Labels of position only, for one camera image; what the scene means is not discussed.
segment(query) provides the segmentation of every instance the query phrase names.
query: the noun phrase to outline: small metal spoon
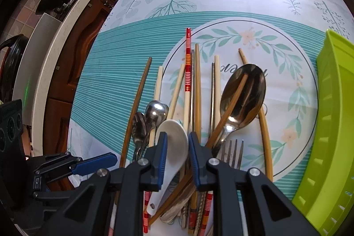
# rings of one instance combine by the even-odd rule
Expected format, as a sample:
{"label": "small metal spoon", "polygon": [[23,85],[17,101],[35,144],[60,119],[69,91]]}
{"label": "small metal spoon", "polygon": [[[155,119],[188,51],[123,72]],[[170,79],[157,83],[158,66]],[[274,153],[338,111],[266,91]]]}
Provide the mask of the small metal spoon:
{"label": "small metal spoon", "polygon": [[221,96],[221,115],[225,113],[244,74],[248,75],[245,87],[224,126],[219,141],[212,149],[213,157],[217,156],[220,147],[232,132],[252,122],[263,104],[264,96],[266,95],[266,79],[264,73],[257,65],[245,64],[236,70],[227,81]]}
{"label": "small metal spoon", "polygon": [[146,137],[145,116],[139,111],[135,113],[133,117],[132,137],[135,145],[133,159],[136,161],[138,160],[138,151],[143,145],[144,138]]}
{"label": "small metal spoon", "polygon": [[141,157],[146,145],[149,141],[150,131],[153,128],[157,128],[163,121],[166,120],[167,114],[169,113],[169,107],[158,101],[153,100],[148,103],[145,110],[145,120],[146,120],[146,136],[141,147],[137,151],[137,158]]}

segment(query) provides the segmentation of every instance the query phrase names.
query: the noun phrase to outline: white plastic spoon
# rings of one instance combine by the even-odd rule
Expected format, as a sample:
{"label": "white plastic spoon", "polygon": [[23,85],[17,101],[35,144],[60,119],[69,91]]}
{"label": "white plastic spoon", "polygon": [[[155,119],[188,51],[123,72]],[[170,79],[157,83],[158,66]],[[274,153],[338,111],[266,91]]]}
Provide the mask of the white plastic spoon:
{"label": "white plastic spoon", "polygon": [[151,194],[146,209],[151,216],[155,215],[167,187],[188,156],[188,137],[182,125],[173,119],[165,120],[157,129],[156,139],[159,139],[161,132],[167,133],[168,143],[164,182],[159,192],[152,192]]}

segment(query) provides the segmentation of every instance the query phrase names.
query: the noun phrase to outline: camera lens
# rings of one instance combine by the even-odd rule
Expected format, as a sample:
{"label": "camera lens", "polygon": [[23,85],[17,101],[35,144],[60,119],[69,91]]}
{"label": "camera lens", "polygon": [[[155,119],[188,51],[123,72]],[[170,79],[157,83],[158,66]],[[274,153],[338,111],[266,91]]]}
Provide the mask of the camera lens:
{"label": "camera lens", "polygon": [[17,129],[21,128],[21,115],[17,115],[17,119],[16,119],[16,124],[17,124]]}
{"label": "camera lens", "polygon": [[3,152],[5,150],[5,134],[0,130],[0,151]]}
{"label": "camera lens", "polygon": [[10,138],[10,141],[12,141],[14,137],[15,137],[15,123],[13,122],[13,119],[10,118],[8,120],[8,138]]}

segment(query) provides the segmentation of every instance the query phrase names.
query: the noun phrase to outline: metal fork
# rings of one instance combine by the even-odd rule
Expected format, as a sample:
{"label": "metal fork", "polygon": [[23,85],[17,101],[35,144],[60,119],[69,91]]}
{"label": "metal fork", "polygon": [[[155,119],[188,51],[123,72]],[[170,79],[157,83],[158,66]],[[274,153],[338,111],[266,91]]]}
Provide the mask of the metal fork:
{"label": "metal fork", "polygon": [[[242,140],[241,142],[241,147],[238,155],[238,160],[237,160],[237,165],[235,167],[236,163],[236,155],[237,155],[237,139],[234,141],[235,146],[234,150],[232,153],[232,158],[231,158],[231,151],[232,151],[232,143],[233,141],[227,141],[223,146],[221,147],[221,155],[219,157],[220,160],[224,161],[225,163],[228,163],[232,168],[240,169],[241,168],[241,162],[242,162],[242,154],[243,154],[243,148],[244,148],[244,141]],[[226,145],[229,145],[228,147],[228,153],[226,154]]]}

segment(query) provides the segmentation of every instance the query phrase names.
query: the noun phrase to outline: green plastic basket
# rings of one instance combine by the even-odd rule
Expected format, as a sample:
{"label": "green plastic basket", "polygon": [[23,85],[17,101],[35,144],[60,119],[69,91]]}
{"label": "green plastic basket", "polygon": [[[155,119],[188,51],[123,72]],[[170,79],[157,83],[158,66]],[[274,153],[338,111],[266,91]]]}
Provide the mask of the green plastic basket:
{"label": "green plastic basket", "polygon": [[327,30],[317,68],[316,134],[293,203],[321,235],[331,236],[354,202],[354,45]]}

